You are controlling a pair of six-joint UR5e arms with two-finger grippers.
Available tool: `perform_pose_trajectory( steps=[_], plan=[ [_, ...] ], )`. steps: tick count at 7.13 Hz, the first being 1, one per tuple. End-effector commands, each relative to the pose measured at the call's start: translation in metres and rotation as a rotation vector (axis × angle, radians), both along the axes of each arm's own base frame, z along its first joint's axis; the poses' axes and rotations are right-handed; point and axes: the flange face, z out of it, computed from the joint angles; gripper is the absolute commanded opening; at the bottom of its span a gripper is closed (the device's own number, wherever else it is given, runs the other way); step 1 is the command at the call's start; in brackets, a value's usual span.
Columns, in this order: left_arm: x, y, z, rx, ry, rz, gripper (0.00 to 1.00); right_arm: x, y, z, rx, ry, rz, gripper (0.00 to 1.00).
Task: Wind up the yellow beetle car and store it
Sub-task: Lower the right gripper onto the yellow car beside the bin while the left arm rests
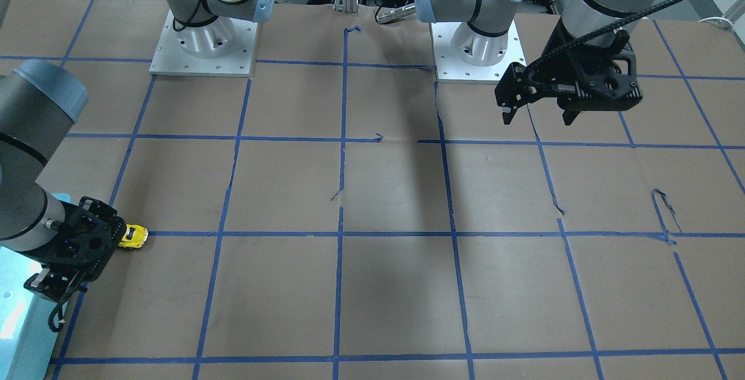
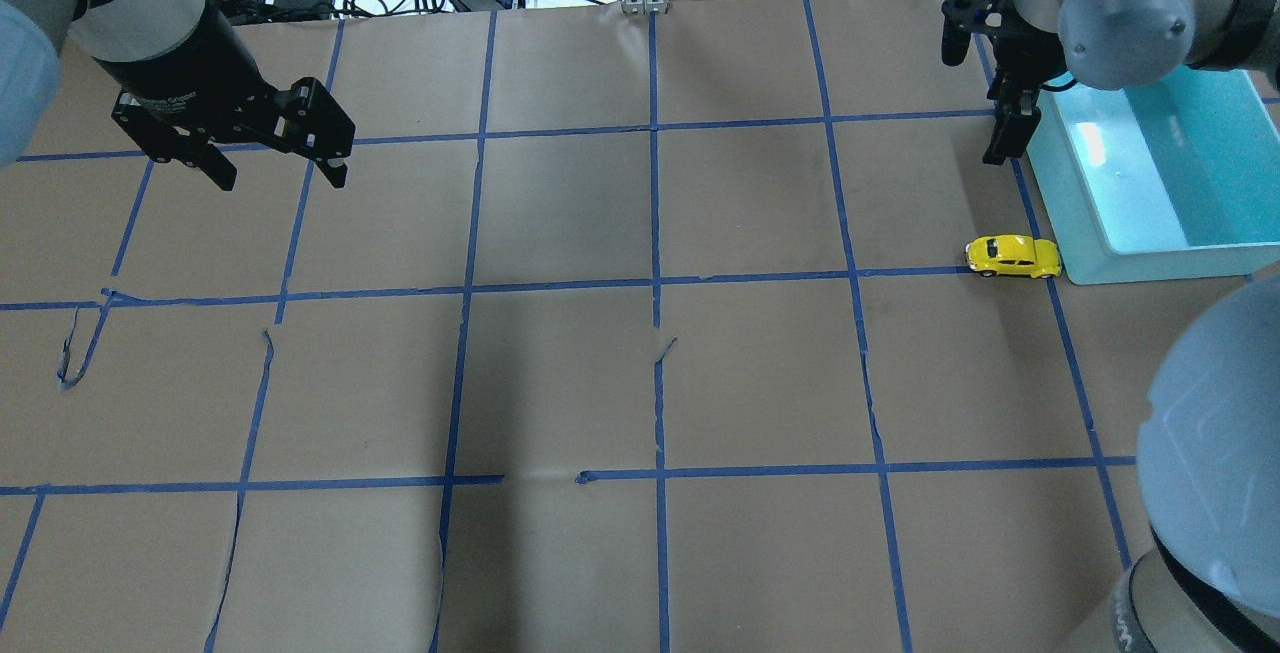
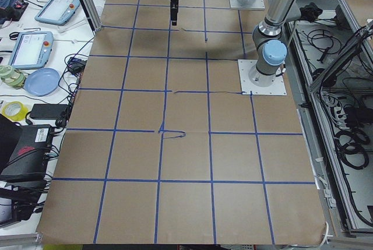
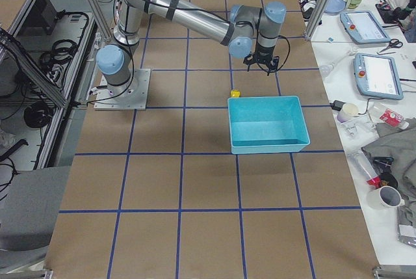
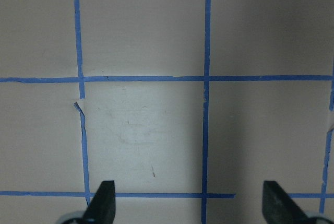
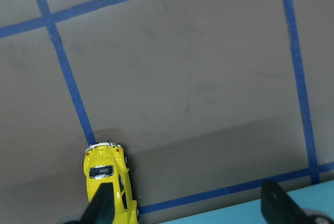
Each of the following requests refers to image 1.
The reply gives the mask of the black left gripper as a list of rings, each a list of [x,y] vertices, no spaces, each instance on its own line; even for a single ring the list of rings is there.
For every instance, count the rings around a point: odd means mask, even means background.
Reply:
[[[570,126],[581,112],[627,111],[643,98],[636,73],[636,54],[623,17],[574,38],[559,22],[542,56],[524,66],[512,63],[495,88],[502,120],[510,125],[516,111],[544,97],[554,97],[562,121]]]

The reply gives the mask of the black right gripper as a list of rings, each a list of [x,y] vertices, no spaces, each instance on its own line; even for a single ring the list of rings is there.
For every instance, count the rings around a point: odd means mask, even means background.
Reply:
[[[63,218],[46,224],[50,242],[24,256],[41,264],[24,288],[56,303],[65,303],[83,282],[98,279],[127,229],[116,209],[91,197],[77,205],[62,202]]]

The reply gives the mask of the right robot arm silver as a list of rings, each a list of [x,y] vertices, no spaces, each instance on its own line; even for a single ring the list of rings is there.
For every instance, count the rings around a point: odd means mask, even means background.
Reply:
[[[257,25],[269,20],[275,0],[166,1],[153,73],[250,74]],[[105,202],[67,203],[37,183],[87,100],[74,75],[45,60],[26,60],[2,77],[2,247],[41,264],[24,287],[59,306],[100,276],[128,233]]]

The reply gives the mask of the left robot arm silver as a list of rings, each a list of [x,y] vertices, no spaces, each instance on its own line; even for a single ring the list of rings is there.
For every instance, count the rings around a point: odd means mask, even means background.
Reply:
[[[508,46],[518,4],[524,0],[414,0],[425,23],[458,23],[454,49],[463,61],[490,66]],[[569,126],[582,112],[627,111],[641,102],[630,31],[642,17],[685,0],[570,0],[542,55],[512,62],[495,87],[509,125],[527,104],[553,97]]]

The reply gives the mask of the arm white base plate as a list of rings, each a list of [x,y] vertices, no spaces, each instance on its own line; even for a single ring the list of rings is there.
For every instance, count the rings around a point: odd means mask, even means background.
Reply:
[[[527,65],[516,22],[508,32],[488,37],[466,23],[430,24],[437,82],[498,84],[512,63]]]
[[[252,76],[259,24],[219,17],[204,27],[183,28],[174,19],[168,12],[152,55],[152,75]]]

